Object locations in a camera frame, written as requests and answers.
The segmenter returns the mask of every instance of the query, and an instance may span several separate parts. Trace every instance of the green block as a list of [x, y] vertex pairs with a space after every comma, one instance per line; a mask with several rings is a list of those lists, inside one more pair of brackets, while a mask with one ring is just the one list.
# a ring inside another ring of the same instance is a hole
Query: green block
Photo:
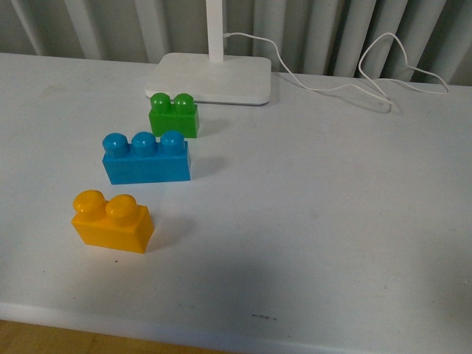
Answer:
[[155, 136], [178, 131], [186, 138], [197, 137], [198, 107], [189, 94], [178, 94], [171, 103], [169, 95], [158, 92], [150, 98], [150, 107], [150, 127]]

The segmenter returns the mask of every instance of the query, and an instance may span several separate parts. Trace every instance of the desk lamp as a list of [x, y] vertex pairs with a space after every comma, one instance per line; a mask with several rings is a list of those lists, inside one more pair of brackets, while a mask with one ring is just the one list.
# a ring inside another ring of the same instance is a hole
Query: desk lamp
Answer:
[[169, 53], [145, 86], [146, 95], [171, 98], [187, 93], [194, 101], [263, 105], [271, 93], [271, 61], [223, 54], [223, 2], [206, 0], [208, 55]]

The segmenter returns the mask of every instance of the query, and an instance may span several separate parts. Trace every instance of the wooden floor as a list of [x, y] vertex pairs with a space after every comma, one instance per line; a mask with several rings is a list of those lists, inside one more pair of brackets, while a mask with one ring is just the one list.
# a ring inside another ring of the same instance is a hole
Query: wooden floor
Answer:
[[214, 350], [0, 321], [0, 354], [223, 354]]

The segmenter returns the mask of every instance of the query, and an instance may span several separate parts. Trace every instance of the toy building block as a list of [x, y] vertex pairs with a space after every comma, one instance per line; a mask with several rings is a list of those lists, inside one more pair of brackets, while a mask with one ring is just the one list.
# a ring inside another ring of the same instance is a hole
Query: toy building block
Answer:
[[186, 138], [196, 138], [198, 107], [189, 94], [178, 94], [174, 103], [167, 94], [158, 92], [150, 98], [149, 120], [155, 136], [166, 131], [180, 131]]
[[168, 131], [160, 142], [148, 132], [134, 136], [111, 133], [103, 140], [103, 166], [111, 184], [190, 180], [188, 142], [178, 131]]
[[145, 253], [154, 232], [148, 208], [131, 195], [106, 201], [98, 190], [81, 192], [72, 204], [72, 225], [86, 245]]

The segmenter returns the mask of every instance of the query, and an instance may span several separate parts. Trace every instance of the blue block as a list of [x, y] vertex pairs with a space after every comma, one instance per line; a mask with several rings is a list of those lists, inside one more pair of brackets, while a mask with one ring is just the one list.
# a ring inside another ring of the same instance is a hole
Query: blue block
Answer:
[[178, 131], [168, 131], [160, 142], [148, 132], [134, 136], [111, 133], [103, 140], [103, 166], [111, 184], [190, 180], [188, 142]]

